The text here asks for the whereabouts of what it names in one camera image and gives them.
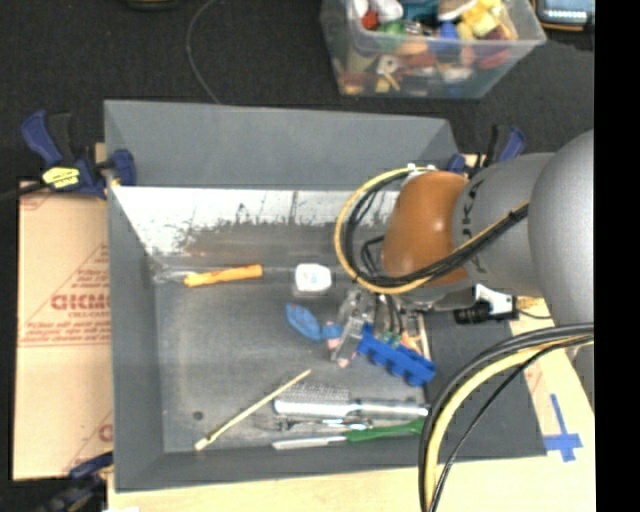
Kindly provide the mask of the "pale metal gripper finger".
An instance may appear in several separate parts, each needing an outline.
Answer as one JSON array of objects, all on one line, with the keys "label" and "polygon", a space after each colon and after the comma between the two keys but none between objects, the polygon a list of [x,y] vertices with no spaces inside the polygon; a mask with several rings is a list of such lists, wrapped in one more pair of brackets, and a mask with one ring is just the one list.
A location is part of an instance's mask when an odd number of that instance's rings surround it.
[{"label": "pale metal gripper finger", "polygon": [[348,321],[353,317],[356,310],[357,310],[357,302],[355,299],[345,299],[341,304],[338,310],[337,320],[336,320],[336,323],[341,326],[341,333],[338,336],[339,344],[342,343],[343,335],[346,332],[346,325]]},{"label": "pale metal gripper finger", "polygon": [[336,364],[351,364],[358,353],[362,340],[364,322],[347,322],[334,348],[330,351],[330,359]]}]

